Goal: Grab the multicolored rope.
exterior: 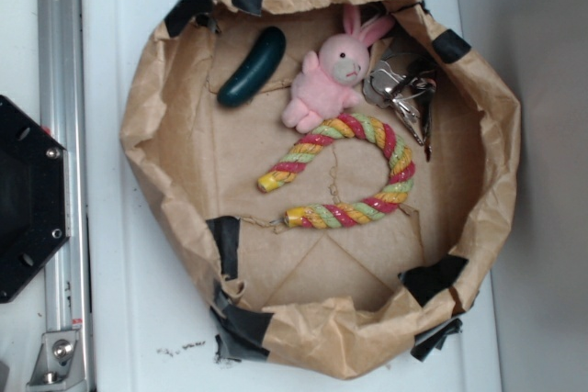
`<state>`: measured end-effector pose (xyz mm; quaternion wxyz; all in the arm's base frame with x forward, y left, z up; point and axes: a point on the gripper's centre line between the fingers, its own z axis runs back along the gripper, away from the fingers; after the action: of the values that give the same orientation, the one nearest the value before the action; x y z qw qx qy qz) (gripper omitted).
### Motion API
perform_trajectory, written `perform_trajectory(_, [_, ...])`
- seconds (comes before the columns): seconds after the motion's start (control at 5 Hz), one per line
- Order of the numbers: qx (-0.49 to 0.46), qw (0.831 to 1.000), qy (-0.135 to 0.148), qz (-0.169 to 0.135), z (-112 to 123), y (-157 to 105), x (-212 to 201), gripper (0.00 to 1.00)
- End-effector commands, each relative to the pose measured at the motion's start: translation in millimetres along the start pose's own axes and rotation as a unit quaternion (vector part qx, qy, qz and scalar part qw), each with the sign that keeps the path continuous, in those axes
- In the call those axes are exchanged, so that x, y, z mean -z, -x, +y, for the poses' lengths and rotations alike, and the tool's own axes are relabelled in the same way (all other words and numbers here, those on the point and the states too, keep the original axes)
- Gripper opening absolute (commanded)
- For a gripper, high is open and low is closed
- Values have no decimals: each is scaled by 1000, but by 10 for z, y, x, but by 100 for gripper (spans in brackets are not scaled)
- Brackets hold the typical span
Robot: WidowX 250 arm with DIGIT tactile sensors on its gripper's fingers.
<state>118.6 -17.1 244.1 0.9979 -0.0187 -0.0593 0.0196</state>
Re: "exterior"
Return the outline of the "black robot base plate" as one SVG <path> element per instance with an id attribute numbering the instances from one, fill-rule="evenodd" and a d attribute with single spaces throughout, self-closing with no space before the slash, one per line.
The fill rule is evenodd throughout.
<path id="1" fill-rule="evenodd" d="M 68 239 L 64 148 L 1 97 L 1 302 L 14 300 Z"/>

